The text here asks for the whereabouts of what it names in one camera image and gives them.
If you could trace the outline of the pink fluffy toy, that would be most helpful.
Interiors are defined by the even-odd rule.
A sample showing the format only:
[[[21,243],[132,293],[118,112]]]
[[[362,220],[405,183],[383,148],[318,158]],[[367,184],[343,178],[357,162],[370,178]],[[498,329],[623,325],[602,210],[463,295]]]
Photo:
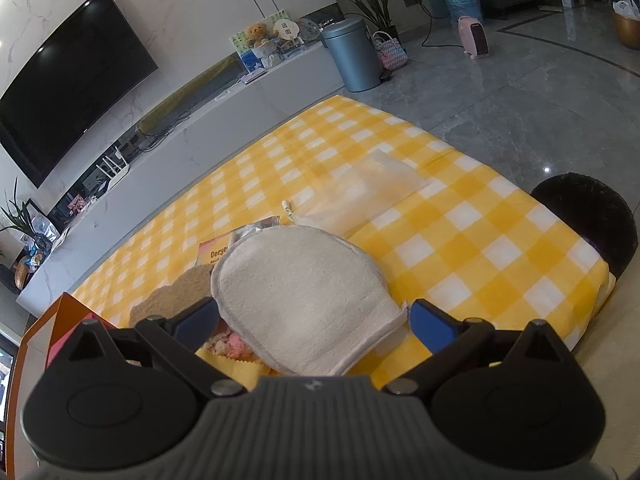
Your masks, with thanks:
[[[204,344],[204,349],[215,356],[223,356],[233,361],[253,362],[255,353],[250,346],[230,328],[218,330]]]

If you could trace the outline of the brown plush cloth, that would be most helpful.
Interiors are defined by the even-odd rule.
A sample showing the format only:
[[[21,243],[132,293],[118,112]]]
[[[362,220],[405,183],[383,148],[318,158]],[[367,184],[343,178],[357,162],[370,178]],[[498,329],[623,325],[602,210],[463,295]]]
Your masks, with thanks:
[[[152,315],[173,318],[198,301],[212,296],[210,276],[214,266],[201,264],[180,275],[171,285],[155,289],[152,294],[131,309],[129,326]]]

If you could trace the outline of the white terry mitt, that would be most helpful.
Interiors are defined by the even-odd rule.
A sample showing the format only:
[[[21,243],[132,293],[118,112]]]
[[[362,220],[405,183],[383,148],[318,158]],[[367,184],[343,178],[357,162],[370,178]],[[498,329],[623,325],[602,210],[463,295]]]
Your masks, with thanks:
[[[243,237],[210,288],[224,322],[283,375],[343,375],[407,319],[368,254],[310,226]]]

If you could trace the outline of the orange packet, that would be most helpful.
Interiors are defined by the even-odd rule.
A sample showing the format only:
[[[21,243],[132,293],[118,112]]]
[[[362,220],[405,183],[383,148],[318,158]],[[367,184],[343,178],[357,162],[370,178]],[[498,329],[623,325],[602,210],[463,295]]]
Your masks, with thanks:
[[[229,243],[222,238],[208,240],[198,246],[198,255],[196,256],[196,264],[198,266],[214,266],[228,250]]]

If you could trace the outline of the yellow checkered cloth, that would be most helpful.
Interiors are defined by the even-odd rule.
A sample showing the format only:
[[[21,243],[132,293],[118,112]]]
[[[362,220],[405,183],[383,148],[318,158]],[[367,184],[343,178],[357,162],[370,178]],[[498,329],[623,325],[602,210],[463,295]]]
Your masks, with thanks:
[[[125,327],[137,304],[194,266],[201,242],[282,214],[283,202],[307,203],[376,152],[426,182],[346,235],[381,267],[395,301],[423,298],[503,330],[542,318],[567,346],[578,343],[615,284],[597,251],[495,170],[344,96],[305,110],[191,186],[74,295]]]

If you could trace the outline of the orange cardboard box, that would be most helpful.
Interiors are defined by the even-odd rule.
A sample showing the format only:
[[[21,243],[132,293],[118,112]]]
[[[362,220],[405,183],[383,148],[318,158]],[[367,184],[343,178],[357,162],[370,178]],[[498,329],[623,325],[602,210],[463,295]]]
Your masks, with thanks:
[[[113,325],[80,301],[64,292],[26,330],[15,356],[9,396],[6,401],[6,475],[21,479],[37,468],[37,460],[22,428],[22,411],[36,383],[47,369],[51,356],[62,348],[76,325],[88,318],[105,327]]]

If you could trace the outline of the white wifi router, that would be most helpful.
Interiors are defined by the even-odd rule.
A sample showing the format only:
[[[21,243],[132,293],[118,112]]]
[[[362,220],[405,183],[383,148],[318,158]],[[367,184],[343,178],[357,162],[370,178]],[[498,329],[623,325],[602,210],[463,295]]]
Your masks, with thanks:
[[[96,163],[98,169],[106,177],[106,189],[110,190],[126,177],[129,164],[119,148],[112,146]]]

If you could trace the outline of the black round stool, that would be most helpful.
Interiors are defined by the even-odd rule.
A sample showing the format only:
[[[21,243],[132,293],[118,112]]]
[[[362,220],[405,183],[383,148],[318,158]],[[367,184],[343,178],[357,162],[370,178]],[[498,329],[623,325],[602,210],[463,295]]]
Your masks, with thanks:
[[[584,238],[620,278],[638,248],[634,214],[610,186],[584,174],[559,174],[530,192]]]

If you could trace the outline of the green plant in vase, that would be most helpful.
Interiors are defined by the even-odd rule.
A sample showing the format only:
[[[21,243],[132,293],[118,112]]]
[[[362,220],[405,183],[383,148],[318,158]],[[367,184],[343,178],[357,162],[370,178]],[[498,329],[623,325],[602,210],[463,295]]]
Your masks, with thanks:
[[[5,195],[6,206],[1,208],[3,217],[6,219],[6,225],[1,227],[1,231],[15,231],[30,238],[35,238],[35,230],[32,225],[32,217],[28,211],[26,202],[19,203],[17,201],[17,183],[14,180],[13,194],[11,197]]]

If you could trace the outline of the white marble tv console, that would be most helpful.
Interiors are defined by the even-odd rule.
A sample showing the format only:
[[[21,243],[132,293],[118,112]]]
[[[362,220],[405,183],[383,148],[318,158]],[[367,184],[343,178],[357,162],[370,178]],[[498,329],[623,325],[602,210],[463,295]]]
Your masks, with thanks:
[[[199,108],[76,221],[17,303],[43,314],[186,188],[277,126],[343,88],[332,56],[314,44],[250,84]]]

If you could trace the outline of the black curved television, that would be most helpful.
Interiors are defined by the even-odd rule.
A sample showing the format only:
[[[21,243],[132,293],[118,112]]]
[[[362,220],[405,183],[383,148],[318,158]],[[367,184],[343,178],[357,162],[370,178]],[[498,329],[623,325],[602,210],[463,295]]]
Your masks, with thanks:
[[[1,97],[1,145],[40,186],[74,144],[157,64],[114,0],[86,0]]]

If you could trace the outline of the pink woven basket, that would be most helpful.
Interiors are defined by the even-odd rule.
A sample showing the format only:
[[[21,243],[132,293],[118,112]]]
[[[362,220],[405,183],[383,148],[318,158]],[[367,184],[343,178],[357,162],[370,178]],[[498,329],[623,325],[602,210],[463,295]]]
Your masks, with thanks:
[[[397,38],[390,36],[387,32],[377,30],[372,34],[372,41],[376,52],[378,52],[378,58],[386,70],[393,72],[408,63],[408,54]]]

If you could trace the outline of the pink space heater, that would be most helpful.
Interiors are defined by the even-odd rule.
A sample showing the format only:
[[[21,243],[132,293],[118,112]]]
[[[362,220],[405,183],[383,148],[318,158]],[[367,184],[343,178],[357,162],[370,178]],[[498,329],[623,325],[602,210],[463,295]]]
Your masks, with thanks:
[[[458,18],[458,33],[464,53],[470,58],[482,58],[489,54],[488,40],[483,24],[472,16]]]

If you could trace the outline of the teddy bear toy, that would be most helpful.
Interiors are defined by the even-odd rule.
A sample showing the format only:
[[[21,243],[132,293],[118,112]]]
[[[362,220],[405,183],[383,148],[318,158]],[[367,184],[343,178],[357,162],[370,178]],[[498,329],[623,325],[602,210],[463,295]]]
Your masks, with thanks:
[[[260,47],[265,41],[269,40],[268,27],[264,23],[255,23],[245,29],[247,44],[251,48]]]

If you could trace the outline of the grey metal trash bin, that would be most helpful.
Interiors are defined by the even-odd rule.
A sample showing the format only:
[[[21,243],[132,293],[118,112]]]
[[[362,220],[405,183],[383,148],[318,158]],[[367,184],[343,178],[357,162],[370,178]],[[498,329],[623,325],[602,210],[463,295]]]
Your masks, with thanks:
[[[362,18],[345,18],[326,26],[321,41],[349,92],[368,91],[381,83],[383,66]]]

